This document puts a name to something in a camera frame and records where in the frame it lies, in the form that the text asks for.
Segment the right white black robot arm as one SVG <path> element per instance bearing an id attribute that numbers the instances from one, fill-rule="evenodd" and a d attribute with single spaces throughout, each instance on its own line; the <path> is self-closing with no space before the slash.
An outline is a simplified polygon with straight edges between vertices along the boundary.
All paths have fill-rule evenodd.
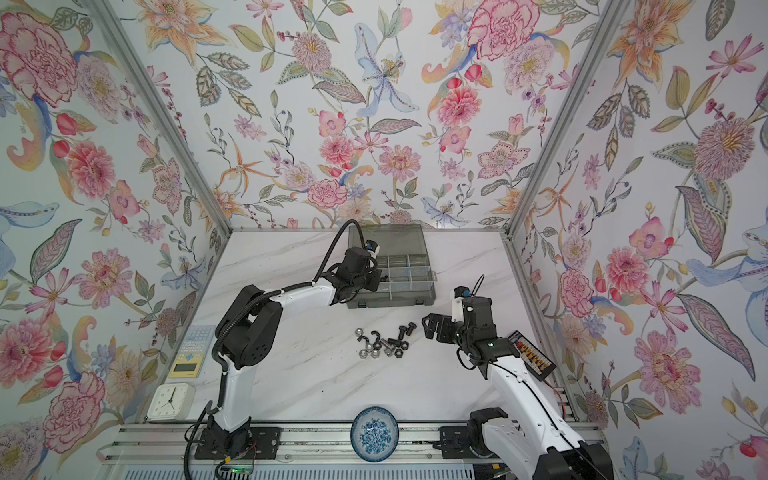
<path id="1" fill-rule="evenodd" d="M 492 300 L 459 295 L 452 313 L 422 319 L 424 336 L 457 347 L 505 402 L 470 413 L 466 426 L 440 430 L 444 457 L 498 459 L 518 479 L 612 479 L 605 448 L 590 444 L 559 414 L 539 388 L 520 348 L 500 337 Z"/>

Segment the grey compartment organizer box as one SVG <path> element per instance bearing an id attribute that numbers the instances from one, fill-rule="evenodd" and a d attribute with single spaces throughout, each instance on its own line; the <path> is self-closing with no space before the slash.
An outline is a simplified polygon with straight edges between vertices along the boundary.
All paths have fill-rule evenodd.
<path id="1" fill-rule="evenodd" d="M 435 275 L 431 268 L 422 226 L 364 226 L 366 241 L 380 247 L 377 254 L 381 279 L 378 290 L 362 290 L 347 304 L 349 309 L 431 306 L 436 299 Z"/>

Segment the yellow grey calculator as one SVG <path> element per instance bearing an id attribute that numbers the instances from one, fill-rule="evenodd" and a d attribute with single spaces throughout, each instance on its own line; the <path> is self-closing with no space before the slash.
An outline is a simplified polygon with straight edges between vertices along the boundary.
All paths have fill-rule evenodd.
<path id="1" fill-rule="evenodd" d="M 215 326 L 190 326 L 172 362 L 169 379 L 195 379 L 210 353 Z"/>

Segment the pile of nuts and bolts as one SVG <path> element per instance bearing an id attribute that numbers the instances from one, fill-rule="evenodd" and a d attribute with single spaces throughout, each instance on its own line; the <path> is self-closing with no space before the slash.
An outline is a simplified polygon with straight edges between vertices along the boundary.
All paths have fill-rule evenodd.
<path id="1" fill-rule="evenodd" d="M 360 340 L 364 342 L 364 346 L 358 351 L 358 356 L 363 360 L 368 358 L 377 359 L 381 355 L 400 359 L 410 349 L 410 343 L 405 340 L 395 340 L 394 342 L 381 340 L 371 343 L 365 336 L 360 337 Z"/>

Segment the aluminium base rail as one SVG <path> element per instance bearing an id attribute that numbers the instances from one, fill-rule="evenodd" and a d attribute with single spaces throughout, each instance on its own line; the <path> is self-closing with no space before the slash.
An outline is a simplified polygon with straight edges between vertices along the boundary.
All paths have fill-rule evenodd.
<path id="1" fill-rule="evenodd" d="M 351 444 L 350 422 L 262 422 L 258 428 L 278 428 L 276 440 L 259 441 L 242 461 L 261 465 L 359 464 L 364 461 Z M 401 422 L 395 452 L 388 464 L 445 463 L 442 455 L 443 427 L 461 427 L 460 422 Z M 100 448 L 97 458 L 104 465 L 179 465 L 186 451 L 187 423 L 145 423 L 123 426 L 112 442 Z"/>

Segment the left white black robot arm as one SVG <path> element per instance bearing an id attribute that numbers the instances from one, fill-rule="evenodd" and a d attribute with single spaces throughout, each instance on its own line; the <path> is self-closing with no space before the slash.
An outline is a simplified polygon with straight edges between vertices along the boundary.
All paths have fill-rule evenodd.
<path id="1" fill-rule="evenodd" d="M 243 287 L 215 330 L 211 357 L 221 367 L 215 404 L 206 408 L 207 430 L 230 455 L 251 442 L 250 408 L 255 366 L 270 353 L 280 321 L 302 312 L 352 300 L 359 291 L 375 292 L 381 279 L 379 246 L 369 240 L 346 250 L 343 261 L 313 280 L 264 291 Z"/>

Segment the white analog clock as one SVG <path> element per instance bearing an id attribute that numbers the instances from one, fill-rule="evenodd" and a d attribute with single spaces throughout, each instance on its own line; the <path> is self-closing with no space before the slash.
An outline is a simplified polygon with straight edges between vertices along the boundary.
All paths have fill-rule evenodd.
<path id="1" fill-rule="evenodd" d="M 157 387 L 147 411 L 150 422 L 177 421 L 187 418 L 196 394 L 188 383 L 170 383 Z"/>

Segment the blue patterned ceramic plate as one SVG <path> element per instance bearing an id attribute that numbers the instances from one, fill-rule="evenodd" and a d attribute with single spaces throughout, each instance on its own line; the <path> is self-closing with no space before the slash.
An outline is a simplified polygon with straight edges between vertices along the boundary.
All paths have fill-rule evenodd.
<path id="1" fill-rule="evenodd" d="M 362 460 L 382 462 L 393 455 L 399 443 L 399 424 L 394 415 L 380 406 L 361 411 L 350 428 L 350 444 Z"/>

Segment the black case of bits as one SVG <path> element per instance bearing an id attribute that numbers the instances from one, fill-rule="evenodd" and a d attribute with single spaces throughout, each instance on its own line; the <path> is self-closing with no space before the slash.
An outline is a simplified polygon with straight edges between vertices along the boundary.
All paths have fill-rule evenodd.
<path id="1" fill-rule="evenodd" d="M 556 369 L 554 362 L 519 330 L 514 331 L 507 339 L 517 348 L 520 358 L 538 381 L 545 382 Z"/>

